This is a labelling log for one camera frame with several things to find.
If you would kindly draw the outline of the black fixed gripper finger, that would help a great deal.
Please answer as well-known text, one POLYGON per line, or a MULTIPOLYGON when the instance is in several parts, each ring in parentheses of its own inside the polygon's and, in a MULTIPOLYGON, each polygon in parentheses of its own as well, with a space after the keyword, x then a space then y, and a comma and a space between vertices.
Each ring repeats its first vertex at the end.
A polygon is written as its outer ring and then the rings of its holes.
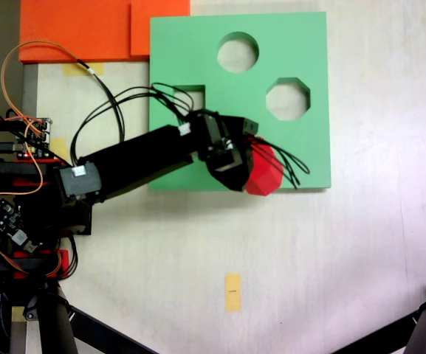
POLYGON ((248 118, 219 115, 219 132, 219 147, 243 148, 248 146, 250 137, 258 133, 258 123, 248 118))

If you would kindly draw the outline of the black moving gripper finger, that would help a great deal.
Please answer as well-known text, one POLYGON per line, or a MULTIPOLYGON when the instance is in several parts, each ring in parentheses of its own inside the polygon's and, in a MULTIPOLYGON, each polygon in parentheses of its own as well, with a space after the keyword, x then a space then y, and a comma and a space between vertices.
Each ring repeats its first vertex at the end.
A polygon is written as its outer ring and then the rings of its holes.
POLYGON ((227 189, 243 192, 252 172, 252 151, 248 145, 234 146, 206 160, 212 177, 227 189))

